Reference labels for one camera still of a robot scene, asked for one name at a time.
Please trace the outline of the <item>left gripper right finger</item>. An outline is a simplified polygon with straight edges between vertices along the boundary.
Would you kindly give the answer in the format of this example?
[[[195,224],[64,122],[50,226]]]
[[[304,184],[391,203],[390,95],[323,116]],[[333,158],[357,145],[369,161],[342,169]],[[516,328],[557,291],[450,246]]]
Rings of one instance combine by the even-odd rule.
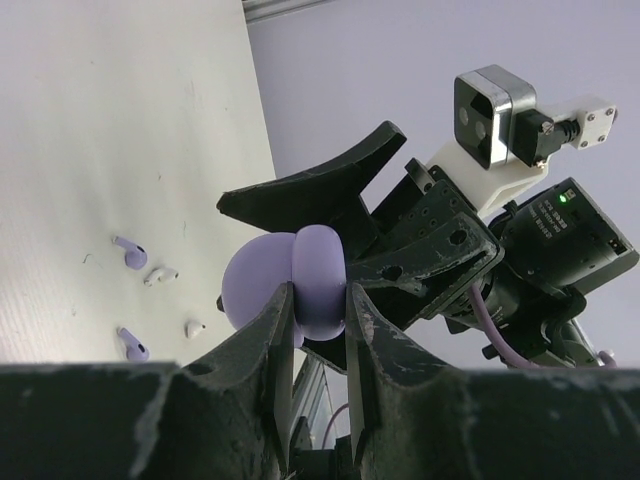
[[[346,296],[353,462],[365,479],[635,479],[639,374],[462,370]]]

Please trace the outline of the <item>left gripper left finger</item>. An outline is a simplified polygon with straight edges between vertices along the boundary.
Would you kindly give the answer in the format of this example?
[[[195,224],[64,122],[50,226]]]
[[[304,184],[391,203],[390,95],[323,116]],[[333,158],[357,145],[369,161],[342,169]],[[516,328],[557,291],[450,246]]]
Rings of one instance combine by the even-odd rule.
[[[186,367],[1,369],[5,479],[278,479],[289,468],[293,287]]]

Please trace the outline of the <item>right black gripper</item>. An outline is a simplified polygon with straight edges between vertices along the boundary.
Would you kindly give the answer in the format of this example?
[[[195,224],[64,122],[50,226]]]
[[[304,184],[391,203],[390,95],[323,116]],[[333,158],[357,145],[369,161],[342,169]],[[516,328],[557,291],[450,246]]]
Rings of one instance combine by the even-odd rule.
[[[378,311],[406,330],[449,307],[475,281],[501,262],[504,249],[474,207],[438,166],[413,158],[405,186],[417,192],[409,202],[389,196],[396,211],[384,234],[361,194],[407,141],[391,121],[337,157],[318,166],[222,194],[218,211],[266,232],[296,233],[326,225],[347,250],[374,252],[354,260],[347,278],[359,284]],[[347,373],[344,339],[305,339],[301,349],[339,374]]]

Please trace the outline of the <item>purple earbud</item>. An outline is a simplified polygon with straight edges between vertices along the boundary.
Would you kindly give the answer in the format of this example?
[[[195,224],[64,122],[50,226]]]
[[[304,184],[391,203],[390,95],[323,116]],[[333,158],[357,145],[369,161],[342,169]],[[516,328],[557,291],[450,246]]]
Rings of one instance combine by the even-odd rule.
[[[112,243],[124,251],[124,262],[129,269],[138,271],[146,266],[148,255],[140,245],[120,236],[115,236]]]
[[[125,356],[128,361],[143,363],[149,360],[149,350],[131,331],[122,327],[117,330],[117,335],[124,344]]]

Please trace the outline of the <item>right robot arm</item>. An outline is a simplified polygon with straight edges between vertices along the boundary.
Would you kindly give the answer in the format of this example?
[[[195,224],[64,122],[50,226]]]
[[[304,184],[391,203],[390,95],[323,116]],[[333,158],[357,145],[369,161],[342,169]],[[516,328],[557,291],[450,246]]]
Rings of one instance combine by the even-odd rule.
[[[485,223],[451,168],[411,161],[369,210],[362,191],[405,140],[385,121],[321,165],[223,194],[218,210],[267,232],[334,229],[348,279],[400,329],[435,316],[453,334],[477,328],[467,295],[477,284],[520,355],[547,365],[594,365],[574,320],[590,292],[637,265],[638,251],[570,178],[523,203],[501,204]]]

